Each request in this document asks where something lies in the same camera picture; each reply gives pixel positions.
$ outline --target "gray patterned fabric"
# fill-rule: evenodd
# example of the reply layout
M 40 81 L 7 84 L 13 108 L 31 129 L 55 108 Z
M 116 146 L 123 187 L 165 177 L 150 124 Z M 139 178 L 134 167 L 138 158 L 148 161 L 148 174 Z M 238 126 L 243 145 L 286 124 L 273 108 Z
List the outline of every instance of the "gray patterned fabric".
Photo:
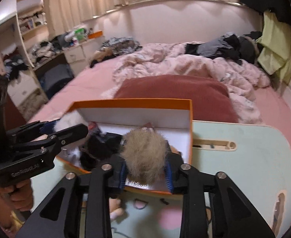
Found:
M 115 56 L 127 55 L 142 49 L 140 43 L 132 37 L 112 37 L 102 44 L 99 51 L 104 51 L 107 47 L 113 51 Z

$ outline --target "fuzzy pom-pom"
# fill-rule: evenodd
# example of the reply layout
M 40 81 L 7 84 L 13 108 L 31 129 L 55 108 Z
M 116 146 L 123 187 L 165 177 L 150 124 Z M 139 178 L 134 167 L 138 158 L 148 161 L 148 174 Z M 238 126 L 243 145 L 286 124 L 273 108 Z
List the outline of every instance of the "fuzzy pom-pom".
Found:
M 166 141 L 154 131 L 135 129 L 125 136 L 121 156 L 126 161 L 129 179 L 152 185 L 160 178 L 166 157 Z

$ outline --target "white drawer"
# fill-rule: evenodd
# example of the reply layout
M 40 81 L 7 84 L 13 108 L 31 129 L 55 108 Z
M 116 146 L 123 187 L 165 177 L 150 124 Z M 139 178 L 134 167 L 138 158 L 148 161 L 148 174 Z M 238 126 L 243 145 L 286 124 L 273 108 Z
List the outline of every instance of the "white drawer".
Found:
M 77 76 L 82 70 L 88 66 L 88 63 L 85 60 L 77 61 L 70 64 L 70 67 L 75 76 Z
M 104 36 L 101 36 L 82 43 L 81 46 L 83 47 L 85 57 L 90 59 L 93 56 L 94 52 L 99 50 L 101 45 L 105 41 L 106 38 Z
M 21 71 L 19 78 L 17 80 L 10 81 L 8 84 L 8 94 L 10 96 L 15 95 L 24 83 L 29 81 L 33 81 L 33 78 Z
M 80 60 L 85 60 L 85 56 L 81 46 L 70 48 L 64 52 L 66 61 L 68 63 L 73 63 Z
M 34 80 L 28 80 L 28 81 L 24 82 L 23 84 L 20 85 L 20 88 L 17 90 L 17 92 L 14 95 L 10 96 L 12 102 L 16 106 L 19 106 L 37 88 L 38 88 L 38 86 L 34 82 Z

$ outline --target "pink bed sheet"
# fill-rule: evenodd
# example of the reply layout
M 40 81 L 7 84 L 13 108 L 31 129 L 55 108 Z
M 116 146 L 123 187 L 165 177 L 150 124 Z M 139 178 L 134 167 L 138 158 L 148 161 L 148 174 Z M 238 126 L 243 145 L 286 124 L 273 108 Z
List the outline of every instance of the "pink bed sheet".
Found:
M 112 73 L 120 57 L 85 69 L 57 93 L 31 121 L 52 121 L 60 118 L 74 101 L 100 100 L 101 93 L 115 86 Z M 270 87 L 255 92 L 257 106 L 266 125 L 280 130 L 291 146 L 291 110 Z

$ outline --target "human hand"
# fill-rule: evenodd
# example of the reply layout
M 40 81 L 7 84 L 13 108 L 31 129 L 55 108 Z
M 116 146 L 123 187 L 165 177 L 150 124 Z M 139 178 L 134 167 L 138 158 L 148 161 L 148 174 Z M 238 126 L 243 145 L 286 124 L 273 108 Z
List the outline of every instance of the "human hand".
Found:
M 12 193 L 10 194 L 9 199 L 12 202 L 14 209 L 28 211 L 33 207 L 33 190 L 30 179 L 16 184 L 15 187 L 9 186 L 6 188 L 0 188 L 1 198 L 8 193 Z

